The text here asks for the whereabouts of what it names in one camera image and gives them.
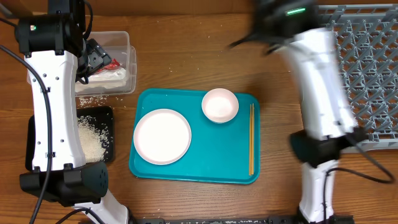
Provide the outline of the red snack wrapper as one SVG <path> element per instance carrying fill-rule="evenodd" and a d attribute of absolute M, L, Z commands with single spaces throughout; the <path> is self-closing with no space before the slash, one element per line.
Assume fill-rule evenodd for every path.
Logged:
<path fill-rule="evenodd" d="M 105 65 L 103 68 L 99 69 L 97 72 L 102 72 L 103 70 L 117 70 L 121 64 L 114 58 L 112 59 L 111 63 Z"/>

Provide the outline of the food scraps and rice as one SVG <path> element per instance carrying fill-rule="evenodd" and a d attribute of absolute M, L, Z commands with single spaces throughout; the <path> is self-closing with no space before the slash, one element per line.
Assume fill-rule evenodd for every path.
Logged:
<path fill-rule="evenodd" d="M 87 163 L 104 161 L 112 143 L 108 126 L 97 123 L 92 116 L 81 116 L 78 118 L 78 134 Z"/>

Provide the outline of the large pink plate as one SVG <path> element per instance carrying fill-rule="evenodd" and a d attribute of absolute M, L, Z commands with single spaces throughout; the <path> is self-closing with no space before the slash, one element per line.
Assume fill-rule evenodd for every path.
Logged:
<path fill-rule="evenodd" d="M 186 118 L 175 110 L 157 109 L 136 124 L 133 144 L 147 162 L 159 166 L 181 159 L 190 147 L 192 131 Z"/>

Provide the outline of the small pink saucer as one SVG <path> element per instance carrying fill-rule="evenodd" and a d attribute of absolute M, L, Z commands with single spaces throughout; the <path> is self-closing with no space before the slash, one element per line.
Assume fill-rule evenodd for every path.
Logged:
<path fill-rule="evenodd" d="M 210 121 L 227 123 L 237 115 L 239 102 L 233 92 L 224 88 L 215 88 L 204 95 L 201 108 Z"/>

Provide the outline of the wooden chopstick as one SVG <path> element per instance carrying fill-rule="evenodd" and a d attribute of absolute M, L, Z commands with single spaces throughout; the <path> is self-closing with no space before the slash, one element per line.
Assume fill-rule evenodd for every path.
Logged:
<path fill-rule="evenodd" d="M 249 105 L 249 175 L 252 175 L 252 104 Z"/>
<path fill-rule="evenodd" d="M 254 175 L 254 104 L 251 105 L 251 117 L 250 117 L 250 128 L 251 128 L 251 165 L 250 165 L 250 175 Z"/>

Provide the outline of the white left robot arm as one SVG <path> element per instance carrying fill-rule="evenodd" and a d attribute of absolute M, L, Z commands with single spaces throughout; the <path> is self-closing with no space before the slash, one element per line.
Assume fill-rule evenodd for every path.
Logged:
<path fill-rule="evenodd" d="M 49 1 L 46 14 L 22 18 L 16 26 L 17 59 L 29 72 L 35 124 L 34 155 L 20 187 L 95 223 L 133 223 L 108 188 L 106 164 L 86 161 L 78 134 L 75 85 L 88 83 L 111 62 L 90 37 L 92 20 L 87 1 Z"/>

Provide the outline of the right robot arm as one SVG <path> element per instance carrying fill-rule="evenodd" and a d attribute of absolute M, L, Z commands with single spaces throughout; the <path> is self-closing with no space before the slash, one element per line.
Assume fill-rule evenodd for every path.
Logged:
<path fill-rule="evenodd" d="M 302 163 L 302 198 L 297 223 L 353 223 L 332 208 L 335 172 L 350 139 L 362 141 L 343 90 L 334 35 L 320 24 L 315 1 L 254 1 L 252 30 L 235 47 L 249 41 L 269 44 L 289 63 L 300 93 L 303 129 L 289 137 Z"/>

